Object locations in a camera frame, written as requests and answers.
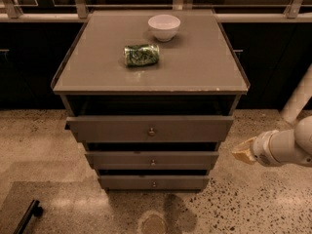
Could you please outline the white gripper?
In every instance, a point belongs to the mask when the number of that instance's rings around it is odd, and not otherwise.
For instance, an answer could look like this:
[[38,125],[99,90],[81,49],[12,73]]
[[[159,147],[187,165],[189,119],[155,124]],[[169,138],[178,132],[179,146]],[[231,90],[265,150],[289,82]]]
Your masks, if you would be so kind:
[[281,163],[273,156],[269,146],[270,139],[277,133],[277,130],[263,132],[257,137],[244,140],[234,147],[232,154],[237,160],[249,165],[257,161],[265,167],[280,167]]

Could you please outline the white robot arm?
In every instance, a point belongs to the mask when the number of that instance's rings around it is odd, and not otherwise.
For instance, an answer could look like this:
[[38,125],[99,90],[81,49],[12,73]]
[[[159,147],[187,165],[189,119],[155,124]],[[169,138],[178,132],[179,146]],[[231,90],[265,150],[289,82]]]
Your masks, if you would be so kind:
[[281,116],[294,127],[284,131],[267,131],[252,137],[232,150],[239,161],[265,167],[296,164],[312,167],[312,116],[296,121],[312,98],[312,65],[310,65],[284,106]]

